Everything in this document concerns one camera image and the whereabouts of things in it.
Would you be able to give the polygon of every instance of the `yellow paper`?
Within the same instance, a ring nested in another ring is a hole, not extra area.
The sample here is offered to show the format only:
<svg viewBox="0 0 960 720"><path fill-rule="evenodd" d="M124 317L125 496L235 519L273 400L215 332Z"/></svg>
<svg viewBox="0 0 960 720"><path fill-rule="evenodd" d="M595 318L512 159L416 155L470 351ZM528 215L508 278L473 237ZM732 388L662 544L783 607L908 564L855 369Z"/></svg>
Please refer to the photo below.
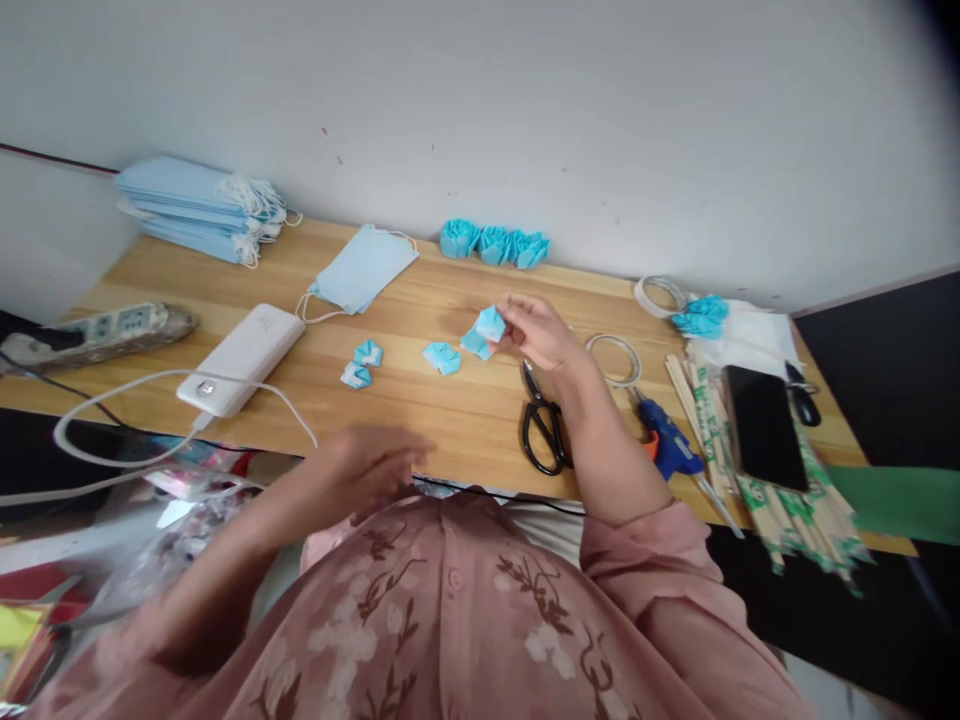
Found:
<svg viewBox="0 0 960 720"><path fill-rule="evenodd" d="M0 605L0 650L19 652L43 619L42 610Z"/></svg>

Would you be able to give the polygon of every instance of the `pink blouse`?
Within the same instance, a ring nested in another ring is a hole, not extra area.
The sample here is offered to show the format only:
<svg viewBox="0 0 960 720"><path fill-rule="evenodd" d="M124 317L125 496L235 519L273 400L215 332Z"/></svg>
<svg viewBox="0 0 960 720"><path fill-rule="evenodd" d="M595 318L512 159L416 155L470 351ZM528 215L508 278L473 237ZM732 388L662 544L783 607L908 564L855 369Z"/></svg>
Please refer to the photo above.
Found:
<svg viewBox="0 0 960 720"><path fill-rule="evenodd" d="M723 586L708 533L679 502L619 529L588 518L581 571L492 498L403 501L311 567L216 673L151 663L147 604L28 716L812 717Z"/></svg>

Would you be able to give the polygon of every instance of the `white tape roll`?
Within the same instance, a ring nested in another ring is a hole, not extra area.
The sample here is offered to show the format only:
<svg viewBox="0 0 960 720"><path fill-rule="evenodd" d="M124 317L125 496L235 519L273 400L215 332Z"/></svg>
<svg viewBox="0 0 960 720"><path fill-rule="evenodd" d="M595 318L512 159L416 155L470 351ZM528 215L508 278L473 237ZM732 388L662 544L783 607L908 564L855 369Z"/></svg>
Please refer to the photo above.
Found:
<svg viewBox="0 0 960 720"><path fill-rule="evenodd" d="M673 300L674 309L665 308L654 302L653 298L650 297L649 288L660 288L666 291ZM668 318L671 315L682 313L687 308L687 299L684 297L683 291L666 278L657 275L640 278L637 284L633 286L633 297L636 298L640 307L655 318Z"/></svg>

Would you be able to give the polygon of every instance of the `green paper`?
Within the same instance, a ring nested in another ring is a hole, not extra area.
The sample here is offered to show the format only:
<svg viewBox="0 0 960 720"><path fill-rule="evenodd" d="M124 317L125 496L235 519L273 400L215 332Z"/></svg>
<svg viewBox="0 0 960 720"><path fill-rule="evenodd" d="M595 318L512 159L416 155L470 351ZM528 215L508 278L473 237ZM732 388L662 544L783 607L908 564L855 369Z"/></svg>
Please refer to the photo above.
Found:
<svg viewBox="0 0 960 720"><path fill-rule="evenodd" d="M960 472L831 465L861 530L960 545Z"/></svg>

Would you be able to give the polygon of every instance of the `white power bank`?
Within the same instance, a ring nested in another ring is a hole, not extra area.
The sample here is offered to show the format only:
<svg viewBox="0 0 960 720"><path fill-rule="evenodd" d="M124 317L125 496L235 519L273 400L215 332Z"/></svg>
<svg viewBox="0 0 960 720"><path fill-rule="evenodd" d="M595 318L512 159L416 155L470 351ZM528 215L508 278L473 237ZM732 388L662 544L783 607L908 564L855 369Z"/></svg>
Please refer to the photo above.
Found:
<svg viewBox="0 0 960 720"><path fill-rule="evenodd" d="M177 388L177 397L216 417L233 417L257 388L204 377L204 371L263 382L306 326L273 305L257 305Z"/></svg>

